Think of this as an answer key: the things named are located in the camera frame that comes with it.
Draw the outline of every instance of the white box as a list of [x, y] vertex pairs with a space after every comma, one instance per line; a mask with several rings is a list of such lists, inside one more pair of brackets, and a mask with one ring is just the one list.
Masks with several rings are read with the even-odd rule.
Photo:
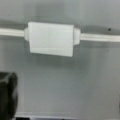
[[30, 52], [71, 57], [73, 32], [74, 25], [29, 22]]

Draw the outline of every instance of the white block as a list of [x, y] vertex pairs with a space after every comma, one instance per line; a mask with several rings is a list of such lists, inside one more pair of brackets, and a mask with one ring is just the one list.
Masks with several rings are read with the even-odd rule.
[[30, 52], [71, 57], [73, 32], [74, 25], [29, 22]]

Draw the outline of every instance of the white plastic block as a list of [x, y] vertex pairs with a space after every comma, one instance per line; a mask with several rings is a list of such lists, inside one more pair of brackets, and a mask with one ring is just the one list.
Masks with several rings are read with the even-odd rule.
[[73, 55], [73, 25], [29, 22], [28, 38], [32, 53], [70, 57]]

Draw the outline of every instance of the dark object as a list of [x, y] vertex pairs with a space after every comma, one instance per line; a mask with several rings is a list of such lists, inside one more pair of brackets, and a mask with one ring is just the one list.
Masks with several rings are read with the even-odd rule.
[[17, 75], [0, 72], [0, 120], [10, 120], [14, 117], [17, 103]]
[[30, 118], [16, 118], [16, 120], [30, 120]]

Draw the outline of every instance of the gray wall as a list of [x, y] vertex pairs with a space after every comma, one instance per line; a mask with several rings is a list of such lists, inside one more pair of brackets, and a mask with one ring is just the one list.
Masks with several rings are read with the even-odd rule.
[[[0, 0], [0, 25], [22, 29], [33, 20], [118, 34], [119, 6], [118, 0]], [[18, 73], [18, 116], [26, 112], [25, 116], [117, 119], [119, 51], [120, 44], [81, 42], [73, 58], [46, 56], [30, 54], [29, 44], [20, 38], [1, 37], [0, 70]]]

